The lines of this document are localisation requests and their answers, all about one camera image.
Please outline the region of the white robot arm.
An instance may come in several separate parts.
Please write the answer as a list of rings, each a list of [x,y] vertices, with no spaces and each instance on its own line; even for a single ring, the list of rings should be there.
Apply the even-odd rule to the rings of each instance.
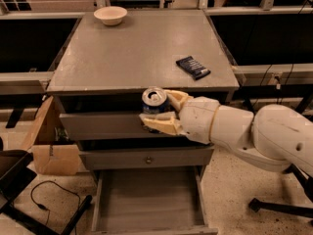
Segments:
[[[140,114],[145,126],[218,145],[264,170],[281,172],[295,165],[313,176],[313,122],[293,109],[271,104],[253,113],[180,91],[166,94],[174,110]]]

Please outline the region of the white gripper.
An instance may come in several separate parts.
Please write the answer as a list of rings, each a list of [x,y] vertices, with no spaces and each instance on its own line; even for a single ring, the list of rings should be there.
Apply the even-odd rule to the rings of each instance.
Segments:
[[[139,114],[142,123],[153,130],[169,135],[186,135],[195,142],[208,144],[210,127],[220,103],[215,99],[192,98],[188,93],[165,89],[170,105],[179,112]]]

